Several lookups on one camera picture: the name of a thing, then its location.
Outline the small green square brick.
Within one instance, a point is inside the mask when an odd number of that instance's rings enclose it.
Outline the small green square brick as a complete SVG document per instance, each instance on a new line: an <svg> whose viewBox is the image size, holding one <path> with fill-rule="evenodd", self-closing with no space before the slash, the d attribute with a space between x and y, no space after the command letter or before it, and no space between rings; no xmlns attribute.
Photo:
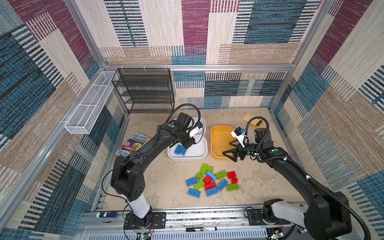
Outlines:
<svg viewBox="0 0 384 240"><path fill-rule="evenodd" d="M196 175L196 178L197 178L198 181L201 181L203 179L203 177L204 177L204 175L202 173L198 173Z"/></svg>

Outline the green diagonal long brick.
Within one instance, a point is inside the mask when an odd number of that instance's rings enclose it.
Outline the green diagonal long brick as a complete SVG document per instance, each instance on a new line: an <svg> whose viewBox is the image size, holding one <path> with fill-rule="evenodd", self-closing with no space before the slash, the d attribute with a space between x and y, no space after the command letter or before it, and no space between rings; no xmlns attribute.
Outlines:
<svg viewBox="0 0 384 240"><path fill-rule="evenodd" d="M203 180L201 180L201 181L197 182L197 183L194 185L194 189L195 189L196 191L199 191L199 190L200 190L201 188L203 188L205 185L206 185L206 183L205 183Z"/></svg>

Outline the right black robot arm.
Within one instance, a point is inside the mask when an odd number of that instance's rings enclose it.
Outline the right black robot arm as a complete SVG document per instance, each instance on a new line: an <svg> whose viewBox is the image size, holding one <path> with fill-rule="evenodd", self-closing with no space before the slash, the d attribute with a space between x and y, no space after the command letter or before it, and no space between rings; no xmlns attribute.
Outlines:
<svg viewBox="0 0 384 240"><path fill-rule="evenodd" d="M275 147L268 129L255 130L254 144L249 142L244 129L236 128L231 135L235 140L229 143L232 149L224 151L224 156L234 162L250 156L259 163L266 163L280 173L307 203L307 207L302 207L279 198L265 201L262 211L265 224L287 220L306 229L315 240L330 240L352 231L347 197L321 185L293 161L288 152Z"/></svg>

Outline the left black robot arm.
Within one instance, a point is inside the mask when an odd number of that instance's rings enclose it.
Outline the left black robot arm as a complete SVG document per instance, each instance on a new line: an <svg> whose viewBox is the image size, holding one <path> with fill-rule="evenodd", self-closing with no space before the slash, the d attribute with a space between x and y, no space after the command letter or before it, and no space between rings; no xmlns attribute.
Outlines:
<svg viewBox="0 0 384 240"><path fill-rule="evenodd" d="M153 209L143 194L146 186L144 172L164 149L176 144L188 149L196 144L194 135L203 128L203 124L197 122L189 128L190 121L172 120L158 126L155 136L143 147L127 157L119 156L115 160L110 185L127 201L134 220L143 227L147 227L153 219Z"/></svg>

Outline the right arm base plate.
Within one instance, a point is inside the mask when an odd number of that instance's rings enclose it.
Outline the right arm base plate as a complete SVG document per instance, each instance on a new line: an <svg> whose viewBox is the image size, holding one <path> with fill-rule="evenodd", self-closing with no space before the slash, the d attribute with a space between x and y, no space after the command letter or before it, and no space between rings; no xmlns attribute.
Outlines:
<svg viewBox="0 0 384 240"><path fill-rule="evenodd" d="M273 225L273 226L281 226L281 224L290 225L291 222L286 220L273 220L268 222L263 218L263 210L261 209L246 209L245 211L246 218L249 221L250 226L267 226L267 225Z"/></svg>

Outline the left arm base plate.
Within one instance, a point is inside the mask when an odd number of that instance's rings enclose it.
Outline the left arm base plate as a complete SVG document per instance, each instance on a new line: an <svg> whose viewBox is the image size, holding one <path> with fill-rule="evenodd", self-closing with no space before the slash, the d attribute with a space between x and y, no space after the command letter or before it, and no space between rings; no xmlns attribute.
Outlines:
<svg viewBox="0 0 384 240"><path fill-rule="evenodd" d="M143 219L140 219L135 214L127 214L124 223L124 230L149 230L150 228L164 229L166 225L166 220L166 212L149 211Z"/></svg>

